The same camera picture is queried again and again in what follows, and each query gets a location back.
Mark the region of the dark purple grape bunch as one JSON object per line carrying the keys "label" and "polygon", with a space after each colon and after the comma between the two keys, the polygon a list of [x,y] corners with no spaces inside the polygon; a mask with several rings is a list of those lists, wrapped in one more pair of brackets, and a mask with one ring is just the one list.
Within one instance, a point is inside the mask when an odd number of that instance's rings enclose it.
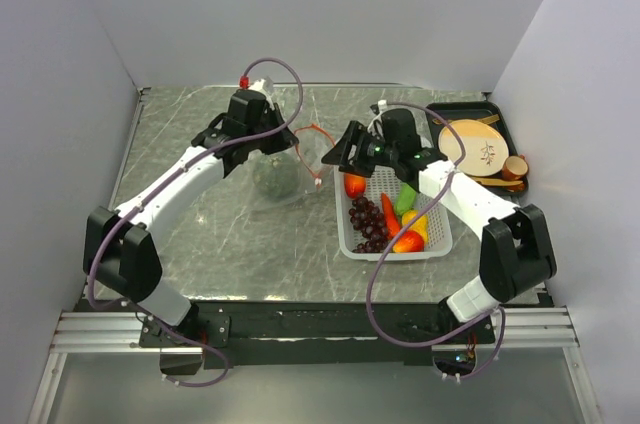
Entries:
{"label": "dark purple grape bunch", "polygon": [[364,195],[357,195],[348,211],[349,222],[361,241],[353,249],[354,253],[381,253],[389,242],[389,230],[380,208]]}

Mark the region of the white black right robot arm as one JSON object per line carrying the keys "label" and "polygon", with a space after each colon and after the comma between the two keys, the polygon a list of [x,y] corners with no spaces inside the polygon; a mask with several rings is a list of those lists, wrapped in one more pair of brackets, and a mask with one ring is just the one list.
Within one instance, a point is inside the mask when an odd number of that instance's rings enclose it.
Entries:
{"label": "white black right robot arm", "polygon": [[534,205],[520,207],[458,171],[440,151],[423,145],[413,114],[406,109],[380,113],[372,126],[347,126],[322,158],[340,171],[370,177],[387,167],[430,201],[442,204],[461,220],[481,244],[477,275],[442,302],[439,334],[460,342],[473,319],[507,303],[557,272],[544,213]]}

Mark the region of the clear zip top bag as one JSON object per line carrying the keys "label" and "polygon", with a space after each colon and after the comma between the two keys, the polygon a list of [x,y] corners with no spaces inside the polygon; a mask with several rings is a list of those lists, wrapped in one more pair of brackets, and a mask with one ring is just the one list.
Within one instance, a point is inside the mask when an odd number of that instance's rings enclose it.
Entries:
{"label": "clear zip top bag", "polygon": [[297,191],[291,196],[280,200],[270,200],[259,195],[253,185],[252,172],[256,161],[266,155],[258,154],[250,159],[251,180],[248,184],[247,195],[248,208],[250,210],[264,211],[292,204],[308,194],[315,193],[328,180],[331,170],[328,165],[321,163],[321,158],[335,145],[334,139],[327,131],[315,123],[298,127],[293,133],[298,138],[298,144],[287,151],[279,153],[290,154],[298,161],[300,184]]}

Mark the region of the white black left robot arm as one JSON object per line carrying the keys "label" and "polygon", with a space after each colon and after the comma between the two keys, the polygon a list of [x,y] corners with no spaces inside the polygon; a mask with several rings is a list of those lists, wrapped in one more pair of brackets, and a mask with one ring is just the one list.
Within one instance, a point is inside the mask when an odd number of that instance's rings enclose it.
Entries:
{"label": "white black left robot arm", "polygon": [[270,155],[297,144],[272,94],[268,79],[244,83],[227,111],[151,185],[114,210],[98,207],[89,215],[84,249],[89,301],[101,283],[163,321],[163,334],[172,343],[184,346],[197,337],[195,306],[164,279],[157,246],[175,218],[252,152]]}

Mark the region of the green netted melon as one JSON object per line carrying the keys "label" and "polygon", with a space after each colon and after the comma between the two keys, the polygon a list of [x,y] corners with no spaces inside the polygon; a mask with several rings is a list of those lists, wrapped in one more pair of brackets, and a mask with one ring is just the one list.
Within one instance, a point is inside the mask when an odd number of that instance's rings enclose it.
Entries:
{"label": "green netted melon", "polygon": [[294,194],[300,184],[299,164],[290,154],[260,157],[253,167],[253,185],[264,198],[280,200]]}

